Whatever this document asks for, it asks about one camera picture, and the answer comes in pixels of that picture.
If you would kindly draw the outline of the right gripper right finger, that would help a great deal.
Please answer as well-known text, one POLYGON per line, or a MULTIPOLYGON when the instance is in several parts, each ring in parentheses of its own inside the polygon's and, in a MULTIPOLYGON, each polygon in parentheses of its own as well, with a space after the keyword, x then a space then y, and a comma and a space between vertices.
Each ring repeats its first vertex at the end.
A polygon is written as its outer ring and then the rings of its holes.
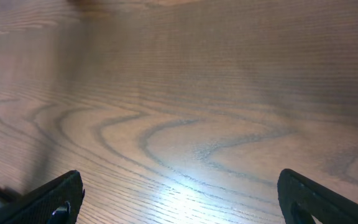
POLYGON ((281 171, 278 201, 287 224, 355 223, 358 204, 291 169, 281 171))

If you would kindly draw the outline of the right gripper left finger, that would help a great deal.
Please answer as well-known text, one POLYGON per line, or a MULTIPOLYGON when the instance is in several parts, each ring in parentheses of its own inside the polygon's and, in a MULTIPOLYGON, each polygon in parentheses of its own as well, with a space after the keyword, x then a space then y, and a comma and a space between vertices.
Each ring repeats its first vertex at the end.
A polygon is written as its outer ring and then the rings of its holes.
POLYGON ((0 224, 75 224, 84 196, 77 170, 24 195, 0 188, 0 224))

